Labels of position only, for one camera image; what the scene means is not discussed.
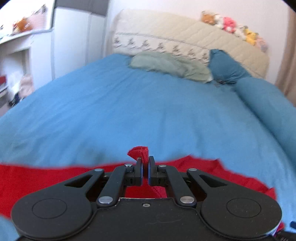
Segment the blue bedsheet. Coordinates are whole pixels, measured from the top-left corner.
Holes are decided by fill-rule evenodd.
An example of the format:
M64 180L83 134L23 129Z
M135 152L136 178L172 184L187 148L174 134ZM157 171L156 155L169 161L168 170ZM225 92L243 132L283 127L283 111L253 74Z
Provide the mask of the blue bedsheet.
M283 221L296 220L296 172L275 137L229 86L128 68L111 55L38 89L0 118L0 160L36 167L156 160L189 154L275 187ZM0 219L0 240L15 232Z

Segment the pillow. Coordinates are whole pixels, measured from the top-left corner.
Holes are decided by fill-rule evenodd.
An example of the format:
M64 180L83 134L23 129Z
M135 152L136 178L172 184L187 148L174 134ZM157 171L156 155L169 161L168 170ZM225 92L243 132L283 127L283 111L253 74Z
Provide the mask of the pillow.
M264 78L269 57L233 34L171 13L124 9L112 35L114 53L135 56L142 51L172 53L208 64L211 49L223 49L253 77Z
M296 167L296 108L273 84L243 78L234 86L239 97L275 136Z
M204 83L212 80L209 68L202 63L183 57L175 57L169 53L141 52L132 58L130 67L168 73Z
M210 51L210 63L208 65L212 72L213 79L227 84L236 83L244 77L251 77L239 62L236 62L223 50L212 49Z

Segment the stuffed toy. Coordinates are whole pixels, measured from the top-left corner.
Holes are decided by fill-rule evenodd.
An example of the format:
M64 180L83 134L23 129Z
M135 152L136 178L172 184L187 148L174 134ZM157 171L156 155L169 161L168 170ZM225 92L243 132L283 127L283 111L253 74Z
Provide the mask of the stuffed toy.
M23 18L22 20L13 24L12 34L23 33L32 29L32 25L28 22L28 19Z
M223 29L224 19L220 14L215 14L215 21L216 21L215 26L218 27L219 29Z
M31 75L26 74L20 81L19 97L26 98L34 92L34 83Z
M256 46L257 48L259 48L259 49L260 49L262 52L264 52L264 53L265 53L265 52L267 51L267 49L268 49L268 45L267 45L266 41L265 41L263 38L261 38L260 36L257 36L255 46Z
M207 13L206 11L202 12L202 22L210 24L210 25L215 25L215 15L212 13Z
M223 29L226 31L226 32L229 32L229 33L234 33L235 30L236 30L236 22L230 18L230 17L224 17L224 26L223 26Z
M247 26L243 26L239 24L234 32L234 35L238 38L241 38L243 41L246 41L246 36L244 34L244 30L248 28Z
M258 33L253 33L248 28L246 28L244 30L244 34L246 36L246 42L254 46L256 44Z

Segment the red fabric piece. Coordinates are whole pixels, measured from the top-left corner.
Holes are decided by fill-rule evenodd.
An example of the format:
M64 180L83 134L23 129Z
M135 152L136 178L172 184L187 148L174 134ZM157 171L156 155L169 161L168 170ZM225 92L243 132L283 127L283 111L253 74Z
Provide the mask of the red fabric piece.
M6 83L6 76L0 76L0 85Z
M148 164L148 148L136 147L128 152L128 155L135 160L141 157L145 166ZM29 167L17 167L10 165L0 165L0 215L10 218L10 212L16 201L23 196L36 192L43 188L65 181L95 168L103 168L105 172L111 172L121 164L97 166L92 168L68 167L59 169L36 169ZM161 162L176 167L180 172L186 172L189 168L197 168L211 175L223 178L238 185L264 193L274 200L276 194L274 188L269 189L262 182L255 178L232 173L225 170L219 160L206 160L186 156L179 160ZM141 187L129 187L125 197L130 198L164 198L165 188L150 187L147 180L143 180ZM281 223L277 231L284 228Z
M142 158L142 163L143 163L143 176L145 178L148 177L148 163L149 163L149 152L148 152L148 147L146 146L137 146L134 147L133 149L131 149L128 152L128 155L131 158L134 158L135 160L137 160L139 157Z

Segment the white wardrobe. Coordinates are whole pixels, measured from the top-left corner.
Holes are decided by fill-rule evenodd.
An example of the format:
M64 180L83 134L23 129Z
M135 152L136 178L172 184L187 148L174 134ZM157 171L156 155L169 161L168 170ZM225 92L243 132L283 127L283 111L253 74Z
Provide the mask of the white wardrobe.
M57 7L53 27L54 79L102 58L104 16Z

